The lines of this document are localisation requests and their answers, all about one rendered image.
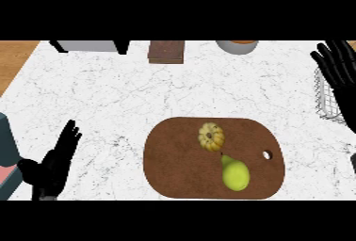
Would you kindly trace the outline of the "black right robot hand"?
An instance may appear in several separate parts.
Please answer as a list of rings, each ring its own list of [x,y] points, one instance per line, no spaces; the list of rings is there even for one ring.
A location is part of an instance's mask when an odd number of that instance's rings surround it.
[[[333,88],[344,122],[356,134],[356,51],[346,40],[328,40],[310,53]]]

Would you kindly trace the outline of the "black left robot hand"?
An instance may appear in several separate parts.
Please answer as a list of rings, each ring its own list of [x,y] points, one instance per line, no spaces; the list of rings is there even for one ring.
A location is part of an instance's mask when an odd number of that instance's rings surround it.
[[[81,136],[75,122],[70,120],[61,131],[56,146],[46,153],[42,162],[37,163],[31,159],[21,159],[18,162],[24,182],[33,186],[34,201],[43,196],[59,197]]]

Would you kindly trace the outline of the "brown wooden cutting board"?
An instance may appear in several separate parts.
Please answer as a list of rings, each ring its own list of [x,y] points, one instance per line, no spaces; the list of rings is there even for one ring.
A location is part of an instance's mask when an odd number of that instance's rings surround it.
[[[203,149],[200,128],[223,127],[226,143],[217,152]],[[222,156],[244,161],[250,185],[241,191],[223,183]],[[235,118],[174,117],[152,129],[145,143],[143,170],[154,190],[170,198],[257,200],[282,186],[285,164],[273,133],[262,123]]]

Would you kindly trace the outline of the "yellow ribbed squash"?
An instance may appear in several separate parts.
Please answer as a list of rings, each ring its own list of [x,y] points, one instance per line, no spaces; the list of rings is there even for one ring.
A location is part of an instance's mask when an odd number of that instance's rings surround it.
[[[203,125],[198,141],[201,147],[210,152],[217,152],[223,148],[226,142],[225,130],[214,122],[207,122]]]

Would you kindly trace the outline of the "dark teal and pink object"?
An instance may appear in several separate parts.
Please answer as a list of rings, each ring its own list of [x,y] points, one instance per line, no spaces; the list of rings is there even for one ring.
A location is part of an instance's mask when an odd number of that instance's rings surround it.
[[[0,113],[0,201],[6,201],[22,182],[21,160],[8,116]]]

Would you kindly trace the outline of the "grey pot with orange inside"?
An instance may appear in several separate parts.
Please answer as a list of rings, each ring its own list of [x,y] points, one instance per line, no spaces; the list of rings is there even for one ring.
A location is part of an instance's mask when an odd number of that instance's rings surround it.
[[[256,46],[257,40],[217,40],[219,47],[234,55],[248,54]]]

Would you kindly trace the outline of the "brown rectangular block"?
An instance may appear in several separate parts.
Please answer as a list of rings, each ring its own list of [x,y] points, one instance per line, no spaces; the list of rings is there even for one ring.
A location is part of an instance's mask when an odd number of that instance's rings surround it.
[[[152,40],[148,59],[154,64],[183,63],[183,40]]]

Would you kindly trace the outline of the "green pear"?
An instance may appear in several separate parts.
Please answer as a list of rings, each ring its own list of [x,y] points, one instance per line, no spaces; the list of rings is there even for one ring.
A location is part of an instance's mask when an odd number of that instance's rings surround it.
[[[223,183],[234,191],[242,191],[250,185],[250,169],[247,164],[231,156],[222,156]]]

